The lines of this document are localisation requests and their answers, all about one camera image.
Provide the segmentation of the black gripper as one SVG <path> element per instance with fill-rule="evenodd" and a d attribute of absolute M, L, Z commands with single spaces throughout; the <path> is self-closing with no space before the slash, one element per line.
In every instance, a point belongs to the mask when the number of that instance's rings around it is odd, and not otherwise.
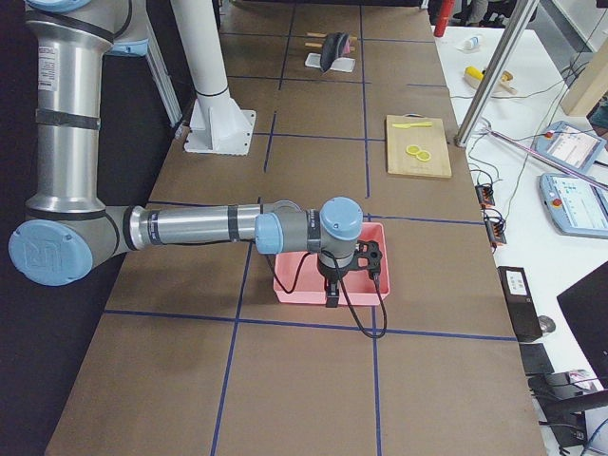
<path fill-rule="evenodd" d="M 337 308 L 340 298 L 339 280 L 349 271 L 350 258 L 336 257 L 331 253 L 319 253 L 317 255 L 317 271 L 324 277 L 326 308 Z"/>

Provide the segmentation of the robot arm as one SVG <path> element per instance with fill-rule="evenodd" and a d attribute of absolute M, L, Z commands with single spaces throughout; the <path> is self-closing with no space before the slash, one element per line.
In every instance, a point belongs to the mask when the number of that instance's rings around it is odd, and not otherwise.
<path fill-rule="evenodd" d="M 38 180 L 28 218 L 9 239 L 18 271 L 64 286 L 149 246 L 252 241 L 266 257 L 316 256 L 327 306 L 347 298 L 345 275 L 364 255 L 363 213 L 352 199 L 306 211 L 288 200 L 146 210 L 98 199 L 103 58 L 147 52 L 143 1 L 29 1 L 26 22 L 38 40 Z"/>

